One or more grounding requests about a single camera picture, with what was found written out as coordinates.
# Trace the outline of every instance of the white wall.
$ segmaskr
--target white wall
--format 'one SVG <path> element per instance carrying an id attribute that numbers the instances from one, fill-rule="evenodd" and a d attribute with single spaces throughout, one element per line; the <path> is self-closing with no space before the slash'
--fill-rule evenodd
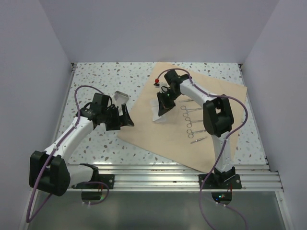
<path id="1" fill-rule="evenodd" d="M 40 0 L 68 57 L 243 63 L 278 0 Z"/>
<path id="2" fill-rule="evenodd" d="M 280 0 L 243 65 L 269 163 L 307 229 L 307 0 Z"/>
<path id="3" fill-rule="evenodd" d="M 38 0 L 0 1 L 0 223 L 18 228 L 29 159 L 51 142 L 70 63 Z"/>

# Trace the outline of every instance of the tan mat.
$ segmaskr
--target tan mat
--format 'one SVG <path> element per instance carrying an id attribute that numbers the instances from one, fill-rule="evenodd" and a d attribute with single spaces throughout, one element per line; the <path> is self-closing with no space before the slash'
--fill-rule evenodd
<path id="1" fill-rule="evenodd" d="M 208 133 L 195 134 L 194 138 L 188 138 L 187 121 L 182 116 L 184 113 L 181 106 L 187 108 L 199 107 L 195 102 L 178 102 L 188 99 L 187 96 L 179 96 L 175 101 L 176 107 L 166 114 L 166 122 L 155 123 L 152 121 L 152 110 L 149 101 L 156 98 L 158 89 L 153 86 L 155 78 L 165 69 L 178 68 L 168 63 L 159 62 L 154 67 L 147 83 L 144 85 L 138 100 L 130 111 L 130 116 L 135 124 L 134 128 L 122 127 L 118 137 L 140 148 L 176 161 L 193 169 L 208 172 L 214 164 L 214 149 L 211 135 Z M 214 79 L 204 74 L 190 71 L 195 82 L 208 91 L 215 94 L 226 94 L 236 97 L 245 102 L 247 88 L 223 80 Z M 166 82 L 164 74 L 160 82 Z M 233 129 L 241 124 L 243 108 L 235 101 L 230 100 L 235 123 Z M 189 114 L 191 120 L 202 120 L 202 110 Z M 203 123 L 192 124 L 192 130 L 204 129 Z M 194 144 L 191 141 L 207 137 L 206 139 Z M 238 133 L 234 133 L 231 138 L 232 158 L 235 155 Z"/>

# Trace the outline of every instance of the beige cloth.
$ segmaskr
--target beige cloth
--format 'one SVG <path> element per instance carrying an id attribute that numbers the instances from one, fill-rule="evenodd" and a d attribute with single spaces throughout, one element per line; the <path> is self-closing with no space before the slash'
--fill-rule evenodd
<path id="1" fill-rule="evenodd" d="M 133 145 L 165 158 L 176 161 L 201 172 L 208 172 L 214 165 L 214 148 L 211 135 L 208 133 L 195 134 L 194 138 L 188 138 L 187 121 L 183 117 L 185 111 L 181 106 L 187 108 L 198 108 L 195 102 L 178 102 L 188 99 L 187 96 L 179 96 L 175 103 L 176 106 L 166 114 L 166 122 L 155 123 L 152 121 L 152 110 L 149 101 L 156 98 L 158 88 L 153 86 L 156 77 L 165 69 L 178 68 L 168 63 L 159 62 L 154 67 L 147 83 L 144 85 L 138 100 L 130 111 L 130 116 L 135 124 L 134 128 L 122 127 L 118 137 Z M 226 94 L 236 97 L 245 102 L 247 88 L 241 85 L 229 83 L 223 80 L 214 79 L 204 74 L 190 71 L 195 82 L 215 94 Z M 166 82 L 164 74 L 160 77 L 160 82 Z M 241 124 L 243 108 L 235 101 L 230 100 L 235 123 L 233 129 Z M 194 111 L 189 114 L 191 120 L 202 120 L 202 110 Z M 192 124 L 192 130 L 204 129 L 203 123 Z M 206 139 L 191 144 L 191 141 L 207 137 Z M 232 158 L 235 155 L 238 134 L 234 133 L 230 138 Z"/>

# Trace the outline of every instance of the black mounting plate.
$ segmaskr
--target black mounting plate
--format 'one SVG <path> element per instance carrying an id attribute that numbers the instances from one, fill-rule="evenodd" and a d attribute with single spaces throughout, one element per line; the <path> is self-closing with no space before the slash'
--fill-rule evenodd
<path id="1" fill-rule="evenodd" d="M 114 174 L 99 174 L 99 179 L 97 181 L 103 182 L 109 187 L 109 189 L 113 189 L 114 180 L 115 180 Z M 98 184 L 83 184 L 83 183 L 72 186 L 72 188 L 75 189 L 97 189 L 99 187 L 100 185 Z"/>
<path id="2" fill-rule="evenodd" d="M 198 183 L 201 187 L 201 184 L 207 174 L 199 174 L 198 175 Z M 214 179 L 214 173 L 211 173 L 208 177 L 206 183 L 203 186 L 203 189 L 229 189 L 232 187 L 232 189 L 241 189 L 241 179 L 239 174 L 235 174 L 233 177 L 229 178 L 228 180 L 224 181 L 223 183 L 217 183 L 217 181 Z"/>

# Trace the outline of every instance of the white speckled table surface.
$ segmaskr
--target white speckled table surface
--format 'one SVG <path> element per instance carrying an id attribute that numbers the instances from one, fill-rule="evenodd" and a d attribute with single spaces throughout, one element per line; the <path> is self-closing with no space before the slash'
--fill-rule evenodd
<path id="1" fill-rule="evenodd" d="M 214 78 L 243 85 L 237 63 L 172 63 L 182 68 L 204 73 Z M 80 85 L 92 85 L 105 94 L 121 91 L 130 96 L 127 103 L 130 110 L 140 95 L 155 63 L 78 63 L 72 79 L 58 137 L 71 124 L 76 114 L 73 93 Z M 82 88 L 78 92 L 78 101 L 83 106 L 93 98 L 95 90 Z M 266 165 L 265 154 L 251 113 L 247 124 L 242 128 L 237 143 L 234 164 Z M 104 126 L 98 126 L 89 134 L 72 154 L 70 164 L 177 164 L 167 158 L 129 144 L 117 138 L 117 131 L 105 132 Z"/>

